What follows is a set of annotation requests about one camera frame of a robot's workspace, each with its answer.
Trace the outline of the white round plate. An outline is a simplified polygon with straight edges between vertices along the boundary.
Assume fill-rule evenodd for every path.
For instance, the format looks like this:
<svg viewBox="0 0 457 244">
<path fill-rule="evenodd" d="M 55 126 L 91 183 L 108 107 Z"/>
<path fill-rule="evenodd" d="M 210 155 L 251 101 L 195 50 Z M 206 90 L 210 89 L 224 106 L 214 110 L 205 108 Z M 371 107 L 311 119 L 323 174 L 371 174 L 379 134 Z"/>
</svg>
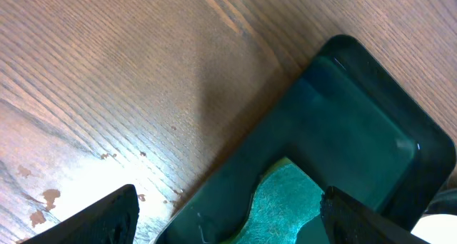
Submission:
<svg viewBox="0 0 457 244">
<path fill-rule="evenodd" d="M 457 217 L 449 214 L 423 216 L 411 233 L 431 244 L 457 244 Z"/>
</svg>

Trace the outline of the green scrubbing sponge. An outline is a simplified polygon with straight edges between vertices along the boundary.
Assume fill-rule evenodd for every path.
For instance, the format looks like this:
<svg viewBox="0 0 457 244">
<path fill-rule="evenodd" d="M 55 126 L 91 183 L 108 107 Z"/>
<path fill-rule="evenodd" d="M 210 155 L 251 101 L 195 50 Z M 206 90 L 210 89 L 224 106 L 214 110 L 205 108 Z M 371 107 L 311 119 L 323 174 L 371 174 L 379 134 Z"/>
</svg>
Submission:
<svg viewBox="0 0 457 244">
<path fill-rule="evenodd" d="M 322 189 L 292 160 L 273 164 L 257 185 L 240 228 L 225 243 L 295 243 L 320 214 Z"/>
</svg>

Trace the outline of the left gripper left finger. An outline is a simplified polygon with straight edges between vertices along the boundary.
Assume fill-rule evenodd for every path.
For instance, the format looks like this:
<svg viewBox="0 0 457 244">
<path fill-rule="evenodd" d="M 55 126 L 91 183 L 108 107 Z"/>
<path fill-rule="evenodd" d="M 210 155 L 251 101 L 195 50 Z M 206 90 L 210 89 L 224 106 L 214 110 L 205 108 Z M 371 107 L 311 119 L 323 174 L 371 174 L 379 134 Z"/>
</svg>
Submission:
<svg viewBox="0 0 457 244">
<path fill-rule="evenodd" d="M 132 244 L 138 219 L 136 189 L 126 184 L 23 244 Z"/>
</svg>

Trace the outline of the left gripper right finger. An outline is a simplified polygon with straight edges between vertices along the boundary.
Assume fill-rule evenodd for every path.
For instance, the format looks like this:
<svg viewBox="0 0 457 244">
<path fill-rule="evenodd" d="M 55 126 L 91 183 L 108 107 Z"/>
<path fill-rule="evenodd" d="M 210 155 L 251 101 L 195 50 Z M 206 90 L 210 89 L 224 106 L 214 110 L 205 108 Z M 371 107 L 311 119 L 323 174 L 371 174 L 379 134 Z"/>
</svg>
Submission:
<svg viewBox="0 0 457 244">
<path fill-rule="evenodd" d="M 330 243 L 427 244 L 334 186 L 322 195 L 320 211 Z"/>
</svg>

